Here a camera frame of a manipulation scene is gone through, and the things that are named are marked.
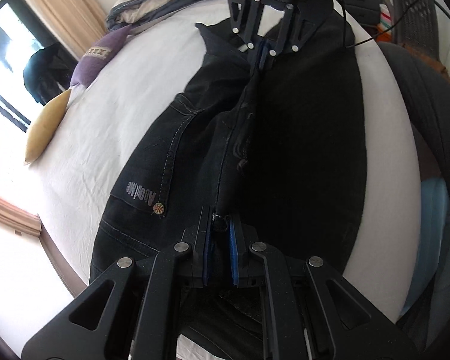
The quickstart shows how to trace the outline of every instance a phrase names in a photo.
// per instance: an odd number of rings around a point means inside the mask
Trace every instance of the white bed sheet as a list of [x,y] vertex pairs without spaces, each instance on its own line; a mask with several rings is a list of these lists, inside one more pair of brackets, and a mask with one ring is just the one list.
[[[267,12],[262,25],[270,28],[279,14]],[[228,16],[227,0],[203,1],[128,42],[89,88],[73,88],[55,137],[30,166],[43,224],[84,282],[115,180],[149,126],[202,64],[205,46],[195,22],[215,24]],[[357,40],[367,37],[348,20]],[[407,111],[383,54],[370,42],[357,47],[356,56],[363,80],[367,190],[344,275],[396,321],[419,241],[418,160]]]

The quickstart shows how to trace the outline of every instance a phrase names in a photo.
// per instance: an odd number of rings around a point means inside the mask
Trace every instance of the yellow pillow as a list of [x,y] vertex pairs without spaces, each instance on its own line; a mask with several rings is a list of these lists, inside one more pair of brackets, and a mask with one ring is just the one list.
[[25,165],[32,163],[41,156],[53,134],[67,111],[71,89],[60,93],[43,107],[37,119],[27,130],[27,145],[25,147]]

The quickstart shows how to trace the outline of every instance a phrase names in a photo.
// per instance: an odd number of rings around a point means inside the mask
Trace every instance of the beige curtain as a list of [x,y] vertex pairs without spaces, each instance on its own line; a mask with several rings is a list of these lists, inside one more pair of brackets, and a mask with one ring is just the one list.
[[0,198],[0,223],[36,237],[40,236],[42,221],[37,215],[21,210]]
[[56,38],[80,59],[106,34],[97,0],[25,0]]

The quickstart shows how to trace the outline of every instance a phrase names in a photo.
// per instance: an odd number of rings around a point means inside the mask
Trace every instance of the purple pillow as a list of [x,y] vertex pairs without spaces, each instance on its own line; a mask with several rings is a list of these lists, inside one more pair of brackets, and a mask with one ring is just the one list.
[[75,67],[70,86],[82,84],[88,88],[98,73],[123,47],[130,30],[131,26],[126,26],[112,31],[90,47]]

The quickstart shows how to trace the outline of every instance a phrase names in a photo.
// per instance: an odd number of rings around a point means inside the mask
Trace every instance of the jeans pocket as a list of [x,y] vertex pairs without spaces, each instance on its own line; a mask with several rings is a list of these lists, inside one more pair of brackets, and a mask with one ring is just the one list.
[[179,93],[137,145],[111,195],[144,212],[165,216],[181,136],[201,111]]

